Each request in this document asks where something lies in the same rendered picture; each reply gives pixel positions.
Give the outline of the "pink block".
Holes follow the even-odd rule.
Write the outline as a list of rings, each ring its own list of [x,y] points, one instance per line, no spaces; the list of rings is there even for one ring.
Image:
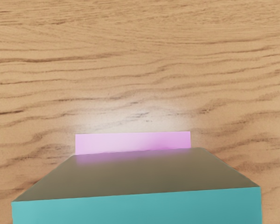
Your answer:
[[[191,148],[191,132],[94,133],[75,135],[75,154]]]

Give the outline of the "teal block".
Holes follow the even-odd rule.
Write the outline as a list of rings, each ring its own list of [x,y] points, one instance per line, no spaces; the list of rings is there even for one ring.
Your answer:
[[[74,155],[11,206],[13,224],[262,224],[260,186],[203,148]]]

